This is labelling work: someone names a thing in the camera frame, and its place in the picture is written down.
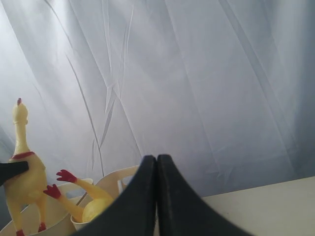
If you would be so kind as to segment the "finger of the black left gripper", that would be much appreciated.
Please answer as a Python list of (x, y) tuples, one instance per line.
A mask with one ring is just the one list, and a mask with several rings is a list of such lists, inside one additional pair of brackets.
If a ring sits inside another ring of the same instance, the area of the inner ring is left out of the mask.
[(28, 169), (29, 166), (26, 161), (0, 163), (0, 186), (2, 186), (7, 180), (26, 172)]

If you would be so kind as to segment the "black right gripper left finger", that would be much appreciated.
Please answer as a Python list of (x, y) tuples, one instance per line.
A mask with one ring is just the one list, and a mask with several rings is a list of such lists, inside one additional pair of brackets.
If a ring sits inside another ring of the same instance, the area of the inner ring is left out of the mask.
[(156, 217), (156, 158), (143, 157), (126, 189), (79, 236), (152, 236)]

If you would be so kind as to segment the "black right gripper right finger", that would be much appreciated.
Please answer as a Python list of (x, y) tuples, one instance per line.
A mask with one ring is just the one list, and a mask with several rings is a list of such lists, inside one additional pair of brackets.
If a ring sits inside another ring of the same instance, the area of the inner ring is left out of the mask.
[(246, 231), (207, 205), (189, 186), (172, 157), (157, 157), (158, 223), (161, 236), (245, 236)]

